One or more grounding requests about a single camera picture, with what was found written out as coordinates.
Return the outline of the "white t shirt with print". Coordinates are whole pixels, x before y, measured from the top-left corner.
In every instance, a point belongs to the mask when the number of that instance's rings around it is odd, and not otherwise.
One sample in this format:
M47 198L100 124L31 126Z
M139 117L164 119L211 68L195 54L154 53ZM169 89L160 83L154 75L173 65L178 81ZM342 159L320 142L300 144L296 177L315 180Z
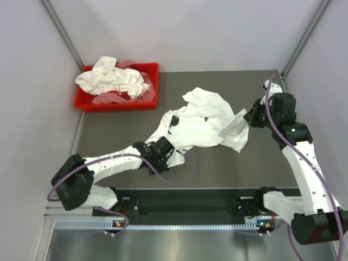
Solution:
M187 105L167 111L147 142L164 136L180 151L222 145L241 152L248 142L246 109L235 114L218 93L198 87L183 95L183 99Z

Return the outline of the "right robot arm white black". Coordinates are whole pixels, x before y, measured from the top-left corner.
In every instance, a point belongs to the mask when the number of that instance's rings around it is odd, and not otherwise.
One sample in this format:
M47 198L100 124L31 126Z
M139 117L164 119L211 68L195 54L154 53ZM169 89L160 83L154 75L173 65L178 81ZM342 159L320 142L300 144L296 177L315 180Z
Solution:
M295 106L293 95L276 93L257 99L244 116L251 127L272 131L302 197L302 204L297 204L275 187L262 187L254 194L254 209L260 215L277 214L301 245L342 241L347 232L347 211L328 187L316 159L313 138L308 127L297 122Z

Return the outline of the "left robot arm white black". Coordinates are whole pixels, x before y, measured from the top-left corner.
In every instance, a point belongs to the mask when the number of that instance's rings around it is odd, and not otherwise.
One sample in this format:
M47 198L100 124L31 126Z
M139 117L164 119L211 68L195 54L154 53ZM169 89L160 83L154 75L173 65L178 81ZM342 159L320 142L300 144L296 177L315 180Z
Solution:
M54 192L66 211L79 207L99 207L110 215L123 211L116 189L96 183L127 170L147 167L153 173L169 169L175 147L165 137L149 143L137 142L126 149L99 157L70 156L51 180Z

